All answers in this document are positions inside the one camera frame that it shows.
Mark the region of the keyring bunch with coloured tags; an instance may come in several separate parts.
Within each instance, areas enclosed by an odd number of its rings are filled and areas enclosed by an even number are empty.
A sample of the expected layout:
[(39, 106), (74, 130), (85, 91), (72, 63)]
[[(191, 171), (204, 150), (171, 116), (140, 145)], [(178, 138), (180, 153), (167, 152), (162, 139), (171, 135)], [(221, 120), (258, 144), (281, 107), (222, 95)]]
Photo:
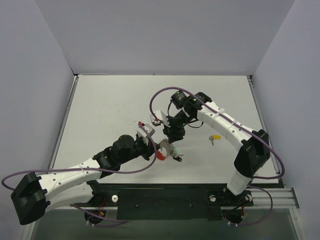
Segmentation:
[(163, 139), (159, 143), (159, 149), (157, 150), (156, 157), (160, 161), (164, 161), (167, 158), (172, 158), (175, 161), (181, 162), (183, 154), (179, 154), (176, 147), (169, 143), (168, 139)]

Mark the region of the key with yellow tag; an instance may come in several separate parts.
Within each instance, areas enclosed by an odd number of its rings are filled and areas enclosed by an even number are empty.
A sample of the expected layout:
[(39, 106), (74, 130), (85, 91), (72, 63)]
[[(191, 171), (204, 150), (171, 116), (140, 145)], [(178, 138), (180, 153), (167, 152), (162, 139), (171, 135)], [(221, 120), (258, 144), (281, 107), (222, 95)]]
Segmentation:
[(211, 135), (209, 137), (209, 140), (210, 140), (212, 146), (214, 146), (215, 145), (215, 140), (220, 140), (221, 138), (222, 137), (220, 135)]

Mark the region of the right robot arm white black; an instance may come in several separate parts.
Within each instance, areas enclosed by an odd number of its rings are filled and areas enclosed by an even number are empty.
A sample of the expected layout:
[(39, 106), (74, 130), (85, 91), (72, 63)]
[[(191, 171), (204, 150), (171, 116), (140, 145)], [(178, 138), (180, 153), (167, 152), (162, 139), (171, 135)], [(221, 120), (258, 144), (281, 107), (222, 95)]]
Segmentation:
[(170, 144), (182, 140), (186, 134), (185, 126), (196, 120), (216, 130), (237, 150), (233, 162), (235, 172), (223, 192), (226, 203), (236, 204), (256, 178), (257, 171), (270, 159), (268, 134), (235, 120), (203, 92), (191, 95), (179, 89), (170, 100), (178, 109), (176, 115), (170, 116), (161, 110), (155, 112), (155, 121), (163, 124), (163, 133)]

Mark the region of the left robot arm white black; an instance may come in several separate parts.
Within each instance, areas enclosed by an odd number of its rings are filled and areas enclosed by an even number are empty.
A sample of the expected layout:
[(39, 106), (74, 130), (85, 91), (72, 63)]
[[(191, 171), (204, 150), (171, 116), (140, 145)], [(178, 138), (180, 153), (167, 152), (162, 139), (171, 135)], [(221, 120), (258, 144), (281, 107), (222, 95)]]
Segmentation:
[(160, 145), (149, 138), (122, 135), (113, 145), (105, 148), (78, 166), (63, 171), (36, 175), (27, 173), (11, 193), (19, 223), (30, 224), (41, 218), (54, 206), (54, 197), (75, 186), (87, 184), (119, 172), (121, 165), (135, 158), (149, 160), (156, 156)]

